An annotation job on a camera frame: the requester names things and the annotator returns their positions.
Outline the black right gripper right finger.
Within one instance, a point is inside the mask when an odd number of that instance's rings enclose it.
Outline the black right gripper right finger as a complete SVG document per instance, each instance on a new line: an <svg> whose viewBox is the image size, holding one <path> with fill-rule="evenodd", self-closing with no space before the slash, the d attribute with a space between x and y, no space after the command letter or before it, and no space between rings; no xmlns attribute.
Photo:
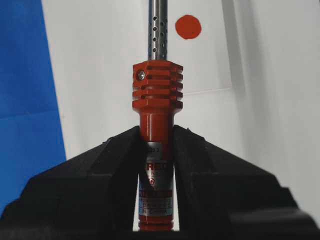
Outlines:
<svg viewBox="0 0 320 240"><path fill-rule="evenodd" d="M192 240L317 240L320 230L277 178L178 125L179 228Z"/></svg>

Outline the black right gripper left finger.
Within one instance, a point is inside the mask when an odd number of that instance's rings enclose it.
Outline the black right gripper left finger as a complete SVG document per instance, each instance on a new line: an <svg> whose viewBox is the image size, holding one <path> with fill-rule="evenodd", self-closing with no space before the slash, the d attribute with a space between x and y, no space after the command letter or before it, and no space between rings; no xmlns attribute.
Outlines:
<svg viewBox="0 0 320 240"><path fill-rule="evenodd" d="M131 239L142 151L133 127L32 177L5 207L1 239Z"/></svg>

